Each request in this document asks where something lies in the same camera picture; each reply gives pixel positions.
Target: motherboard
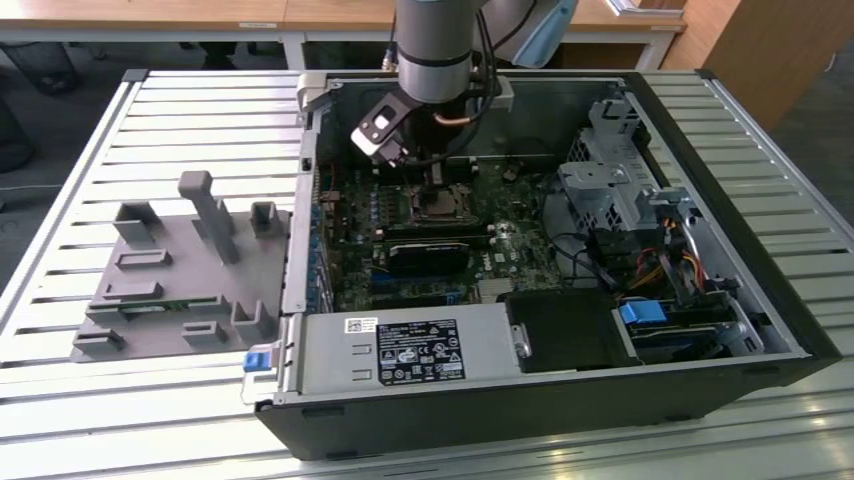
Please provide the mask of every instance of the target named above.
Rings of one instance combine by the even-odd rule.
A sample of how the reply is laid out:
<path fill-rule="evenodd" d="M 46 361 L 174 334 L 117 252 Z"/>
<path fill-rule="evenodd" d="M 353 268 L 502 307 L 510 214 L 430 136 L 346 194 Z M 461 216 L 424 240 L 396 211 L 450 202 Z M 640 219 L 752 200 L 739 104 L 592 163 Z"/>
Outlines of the motherboard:
<path fill-rule="evenodd" d="M 557 288 L 542 233 L 544 174 L 514 159 L 422 170 L 329 167 L 320 205 L 334 311 L 492 303 Z"/>

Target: power supply label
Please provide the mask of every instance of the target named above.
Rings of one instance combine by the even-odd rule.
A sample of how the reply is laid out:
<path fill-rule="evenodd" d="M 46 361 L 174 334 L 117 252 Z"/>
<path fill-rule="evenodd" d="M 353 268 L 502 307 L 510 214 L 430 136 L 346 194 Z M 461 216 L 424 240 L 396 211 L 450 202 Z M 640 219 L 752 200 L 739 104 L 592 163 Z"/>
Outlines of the power supply label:
<path fill-rule="evenodd" d="M 462 380 L 456 320 L 376 325 L 378 381 L 386 387 Z"/>

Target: white sticker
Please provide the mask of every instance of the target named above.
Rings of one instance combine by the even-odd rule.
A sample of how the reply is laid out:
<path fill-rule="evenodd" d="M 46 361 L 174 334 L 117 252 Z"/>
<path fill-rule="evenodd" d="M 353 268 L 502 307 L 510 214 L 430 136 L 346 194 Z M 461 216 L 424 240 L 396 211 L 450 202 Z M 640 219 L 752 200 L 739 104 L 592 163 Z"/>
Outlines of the white sticker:
<path fill-rule="evenodd" d="M 253 23 L 253 22 L 240 22 L 240 28 L 276 28 L 278 24 L 276 23 Z"/>
<path fill-rule="evenodd" d="M 372 332 L 376 332 L 376 317 L 344 319 L 344 333 Z"/>

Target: desk leg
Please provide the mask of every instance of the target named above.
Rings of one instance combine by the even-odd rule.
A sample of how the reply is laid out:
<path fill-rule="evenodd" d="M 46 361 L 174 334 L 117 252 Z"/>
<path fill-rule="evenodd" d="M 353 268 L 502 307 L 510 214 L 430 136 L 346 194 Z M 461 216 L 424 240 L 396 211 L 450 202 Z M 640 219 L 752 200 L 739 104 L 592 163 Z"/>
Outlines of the desk leg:
<path fill-rule="evenodd" d="M 657 70 L 660 68 L 673 36 L 673 33 L 667 32 L 651 35 L 649 43 L 645 44 L 637 59 L 637 66 L 635 67 L 637 70 Z"/>
<path fill-rule="evenodd" d="M 305 70 L 305 54 L 302 52 L 305 34 L 302 32 L 281 32 L 280 41 L 284 46 L 288 70 Z"/>

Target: metal grating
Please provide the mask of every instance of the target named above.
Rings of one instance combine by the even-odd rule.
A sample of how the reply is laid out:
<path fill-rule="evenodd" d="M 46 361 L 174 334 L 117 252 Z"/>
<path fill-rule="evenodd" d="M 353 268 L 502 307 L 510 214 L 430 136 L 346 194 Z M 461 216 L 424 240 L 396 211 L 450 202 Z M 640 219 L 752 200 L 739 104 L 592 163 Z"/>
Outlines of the metal grating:
<path fill-rule="evenodd" d="M 294 74 L 154 72 L 142 84 L 121 85 L 0 299 L 0 478 L 568 479 L 661 478 L 665 471 L 717 480 L 817 478 L 852 469 L 849 227 L 723 90 L 693 74 L 647 78 L 847 356 L 841 363 L 699 421 L 298 462 L 240 403 L 240 353 L 65 361 L 115 238 L 106 222 L 119 200 L 153 197 L 158 214 L 187 212 L 173 193 L 177 174 L 203 165 L 230 210 L 258 198 L 292 203 Z M 672 166 L 663 169 L 677 183 Z"/>

